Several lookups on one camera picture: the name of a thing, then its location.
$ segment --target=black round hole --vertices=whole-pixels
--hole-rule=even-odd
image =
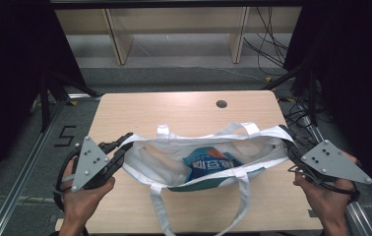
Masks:
[[[228,103],[226,103],[226,101],[224,101],[224,100],[217,101],[217,107],[219,107],[219,108],[225,108],[227,105],[228,105]]]

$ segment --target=open bag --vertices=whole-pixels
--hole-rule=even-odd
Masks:
[[[240,206],[232,222],[217,235],[229,231],[245,215],[251,201],[250,179],[264,170],[288,160],[283,139],[293,142],[279,126],[259,130],[254,123],[231,123],[221,131],[199,137],[185,138],[171,133],[166,125],[157,127],[155,139],[134,134],[123,144],[133,142],[125,153],[123,168],[140,183],[151,186],[155,213],[165,235],[174,235],[161,197],[161,190],[173,192],[202,191],[238,182]],[[191,179],[194,168],[185,163],[197,149],[214,148],[234,163],[230,168]],[[219,162],[198,159],[193,167],[214,167]]]

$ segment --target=wooden table top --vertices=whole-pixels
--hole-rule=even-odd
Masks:
[[[217,107],[224,100],[225,108]],[[285,124],[271,91],[190,91],[112,93],[102,97],[89,135],[112,142],[128,132],[155,138],[157,125],[166,124],[183,137],[219,131],[230,122],[254,122],[267,129]],[[252,203],[233,232],[322,229],[309,216],[302,190],[287,172],[290,161],[251,180]],[[161,233],[150,198],[150,186],[134,180],[123,169],[114,175],[114,189],[89,220],[91,233]],[[191,193],[162,191],[171,228],[176,233],[220,232],[239,206],[238,185]]]

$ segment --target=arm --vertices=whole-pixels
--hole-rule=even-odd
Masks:
[[[66,167],[64,176],[72,174],[74,160],[72,159]],[[59,235],[79,236],[82,234],[86,223],[93,215],[100,200],[109,193],[115,184],[115,178],[111,177],[105,185],[91,190],[81,189],[73,193],[67,190],[63,195],[64,221]],[[63,184],[62,188],[70,187],[71,183]]]
[[[356,162],[356,158],[352,155],[347,153],[345,155],[353,162]],[[309,205],[321,220],[327,236],[346,235],[344,213],[350,199],[349,195],[339,194],[315,186],[313,183],[308,182],[301,172],[295,173],[293,184],[302,188]],[[350,191],[354,189],[352,182],[344,179],[338,179],[335,182],[335,187]]]

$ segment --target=bag strap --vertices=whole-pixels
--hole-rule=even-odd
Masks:
[[[260,129],[257,127],[256,124],[252,122],[246,122],[246,123],[237,123],[237,122],[232,122],[228,126],[224,127],[222,130],[219,132],[216,132],[211,135],[207,136],[202,136],[202,137],[194,137],[194,138],[186,138],[186,137],[181,137],[178,136],[174,133],[171,133],[167,125],[159,125],[157,126],[157,139],[159,141],[163,142],[169,142],[170,140],[199,140],[199,139],[217,139],[219,137],[223,138],[228,138],[229,135],[233,135],[232,138],[236,138],[237,134],[234,134],[235,131],[239,129],[244,129],[245,133],[242,134],[244,138],[250,138],[253,137],[256,134],[260,133]]]
[[[231,169],[235,175],[235,178],[238,180],[239,192],[240,192],[240,205],[238,208],[237,214],[235,214],[232,222],[227,228],[222,230],[217,236],[223,235],[228,232],[232,227],[234,227],[241,219],[244,217],[245,213],[248,210],[251,202],[250,195],[250,180],[248,178],[247,172],[244,168],[236,167]],[[164,186],[160,184],[152,184],[151,186],[151,196],[153,206],[155,207],[155,213],[158,218],[160,227],[166,236],[174,236],[175,234],[170,228],[170,221],[168,219],[167,211],[165,210],[164,202],[161,197],[161,189]]]

